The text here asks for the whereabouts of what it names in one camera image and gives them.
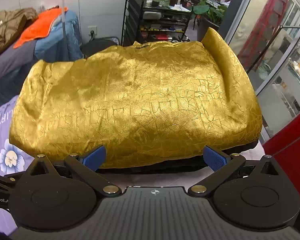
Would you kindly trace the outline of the golden satin jacket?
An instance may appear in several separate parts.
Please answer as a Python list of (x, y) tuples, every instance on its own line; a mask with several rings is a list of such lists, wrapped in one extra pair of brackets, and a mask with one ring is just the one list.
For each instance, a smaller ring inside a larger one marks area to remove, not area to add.
[(262, 113), (236, 54), (214, 29), (201, 41), (111, 46), (74, 62), (38, 61), (17, 99), (9, 139), (62, 160), (106, 149), (130, 168), (258, 140)]

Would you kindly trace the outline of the lavender floral bed sheet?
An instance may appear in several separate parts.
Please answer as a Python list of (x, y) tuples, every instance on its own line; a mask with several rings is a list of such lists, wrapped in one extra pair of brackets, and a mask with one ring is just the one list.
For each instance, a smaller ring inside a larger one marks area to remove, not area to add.
[[(25, 171), (34, 159), (9, 142), (9, 129), (18, 96), (0, 106), (0, 176)], [(12, 216), (0, 209), (0, 232), (10, 234), (17, 228)]]

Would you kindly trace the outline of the black knit garment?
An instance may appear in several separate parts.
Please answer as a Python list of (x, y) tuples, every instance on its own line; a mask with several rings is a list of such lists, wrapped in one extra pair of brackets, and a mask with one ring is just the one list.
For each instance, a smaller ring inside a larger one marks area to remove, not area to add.
[[(261, 142), (255, 141), (246, 145), (236, 146), (226, 150), (222, 150), (223, 153), (231, 155), (232, 153), (240, 153), (244, 155), (248, 160), (259, 160), (264, 154), (265, 150)], [(178, 160), (167, 160), (161, 163), (131, 167), (131, 168), (99, 168), (97, 173), (106, 174), (165, 174), (165, 173), (181, 173), (181, 172), (194, 172), (198, 171), (207, 164), (204, 162), (203, 154)]]

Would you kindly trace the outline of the red panel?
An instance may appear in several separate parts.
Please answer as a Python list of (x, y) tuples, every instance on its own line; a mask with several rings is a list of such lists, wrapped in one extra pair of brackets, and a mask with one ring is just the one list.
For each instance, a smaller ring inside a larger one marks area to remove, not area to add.
[(263, 148), (267, 155), (274, 156), (300, 194), (300, 113)]

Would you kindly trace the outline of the blue covered bed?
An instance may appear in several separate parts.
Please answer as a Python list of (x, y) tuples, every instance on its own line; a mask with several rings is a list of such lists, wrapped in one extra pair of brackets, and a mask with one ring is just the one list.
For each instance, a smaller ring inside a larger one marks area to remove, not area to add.
[(69, 10), (65, 12), (65, 30), (62, 30), (62, 22), (58, 22), (47, 37), (26, 42), (16, 49), (13, 46), (7, 48), (0, 55), (0, 106), (20, 93), (37, 61), (53, 63), (82, 59), (81, 44), (78, 17)]

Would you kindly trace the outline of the black round stool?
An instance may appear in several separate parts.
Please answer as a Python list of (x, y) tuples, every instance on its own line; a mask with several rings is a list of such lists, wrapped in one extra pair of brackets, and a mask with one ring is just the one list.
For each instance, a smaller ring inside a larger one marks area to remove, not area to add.
[(86, 44), (83, 44), (80, 49), (85, 58), (94, 55), (110, 46), (120, 45), (120, 40), (118, 37), (103, 37), (103, 38), (93, 38)]

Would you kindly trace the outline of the orange folded cloth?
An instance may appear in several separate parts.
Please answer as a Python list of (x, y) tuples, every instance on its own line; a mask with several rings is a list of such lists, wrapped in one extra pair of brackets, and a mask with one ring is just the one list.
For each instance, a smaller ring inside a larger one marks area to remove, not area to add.
[(63, 7), (53, 8), (40, 13), (34, 23), (22, 32), (19, 39), (13, 45), (13, 49), (21, 47), (26, 42), (47, 37), (51, 31), (53, 23), (59, 16), (61, 16), (62, 9), (64, 9), (65, 12), (68, 11), (68, 7)]

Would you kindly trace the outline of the green potted plant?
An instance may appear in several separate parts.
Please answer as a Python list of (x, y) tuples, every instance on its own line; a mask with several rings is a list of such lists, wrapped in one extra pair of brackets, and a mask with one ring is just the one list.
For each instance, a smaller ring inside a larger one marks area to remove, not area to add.
[(209, 28), (218, 31), (223, 21), (227, 6), (218, 4), (214, 6), (207, 0), (201, 0), (193, 6), (193, 12), (198, 20), (197, 40), (201, 41)]

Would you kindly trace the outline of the olive green jacket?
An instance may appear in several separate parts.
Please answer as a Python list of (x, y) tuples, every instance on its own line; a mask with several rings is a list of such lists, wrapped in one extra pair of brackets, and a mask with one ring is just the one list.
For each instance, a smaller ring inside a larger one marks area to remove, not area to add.
[(0, 54), (15, 42), (23, 30), (37, 19), (34, 8), (0, 11)]

